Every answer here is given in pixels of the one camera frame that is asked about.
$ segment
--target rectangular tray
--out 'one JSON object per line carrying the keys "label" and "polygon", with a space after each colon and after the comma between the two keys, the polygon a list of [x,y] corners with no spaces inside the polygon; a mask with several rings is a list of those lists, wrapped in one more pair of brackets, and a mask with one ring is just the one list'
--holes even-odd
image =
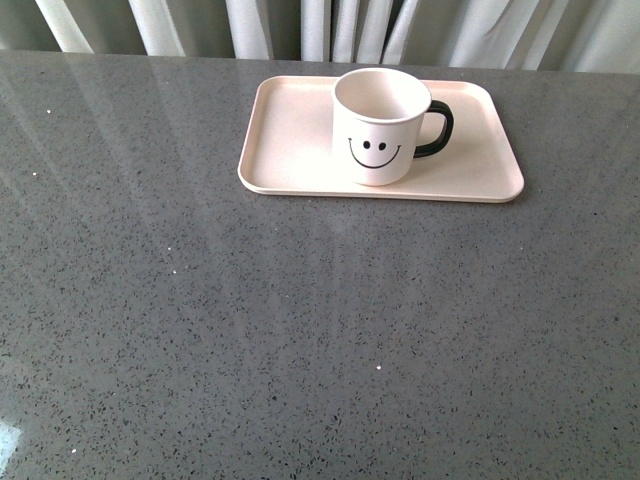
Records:
{"label": "rectangular tray", "polygon": [[[507,202],[524,179],[489,93],[472,83],[424,80],[455,118],[449,144],[415,160],[401,180],[369,187],[336,174],[331,155],[335,77],[280,76],[258,88],[238,165],[242,183],[266,195]],[[421,142],[439,133],[442,117],[426,115]]]}

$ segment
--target curtain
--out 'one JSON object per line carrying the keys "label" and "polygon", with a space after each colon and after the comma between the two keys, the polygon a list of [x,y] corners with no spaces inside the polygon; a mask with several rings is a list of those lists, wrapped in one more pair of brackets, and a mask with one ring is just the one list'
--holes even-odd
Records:
{"label": "curtain", "polygon": [[640,73],[640,1],[0,0],[0,48]]}

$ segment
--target smiley face mug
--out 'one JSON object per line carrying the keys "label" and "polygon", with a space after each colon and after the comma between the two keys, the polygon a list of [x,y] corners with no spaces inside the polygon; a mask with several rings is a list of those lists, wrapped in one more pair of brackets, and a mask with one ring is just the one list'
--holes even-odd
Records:
{"label": "smiley face mug", "polygon": [[[363,68],[333,86],[334,158],[356,183],[380,186],[404,177],[414,158],[442,150],[453,130],[453,114],[432,100],[417,78],[389,68]],[[445,117],[438,138],[417,145],[426,112]]]}

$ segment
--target black smile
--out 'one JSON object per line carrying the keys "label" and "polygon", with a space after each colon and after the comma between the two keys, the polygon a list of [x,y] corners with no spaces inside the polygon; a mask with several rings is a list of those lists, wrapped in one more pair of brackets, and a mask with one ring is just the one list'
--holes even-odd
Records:
{"label": "black smile", "polygon": [[351,138],[349,139],[349,150],[351,150],[351,156],[353,157],[353,159],[358,162],[360,165],[362,165],[365,168],[382,168],[382,167],[386,167],[387,165],[389,165],[391,162],[393,162],[393,159],[396,158],[396,156],[398,155],[398,152],[400,151],[400,145],[398,145],[398,148],[396,149],[396,153],[393,154],[393,157],[391,157],[391,160],[389,160],[387,163],[383,163],[382,165],[378,165],[377,167],[372,167],[370,165],[365,165],[364,163],[362,163],[360,160],[358,160],[355,156],[355,154],[353,153],[353,146],[351,145]]}

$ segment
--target black mug handle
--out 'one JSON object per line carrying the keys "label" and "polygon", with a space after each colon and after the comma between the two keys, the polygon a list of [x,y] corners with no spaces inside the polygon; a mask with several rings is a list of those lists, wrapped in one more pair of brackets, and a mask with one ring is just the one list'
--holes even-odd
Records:
{"label": "black mug handle", "polygon": [[442,132],[440,132],[438,138],[433,142],[427,143],[426,145],[418,145],[416,147],[416,153],[413,154],[413,158],[421,158],[438,153],[447,145],[451,138],[451,132],[453,131],[453,113],[451,113],[449,105],[438,100],[432,100],[431,106],[426,113],[440,113],[444,115]]}

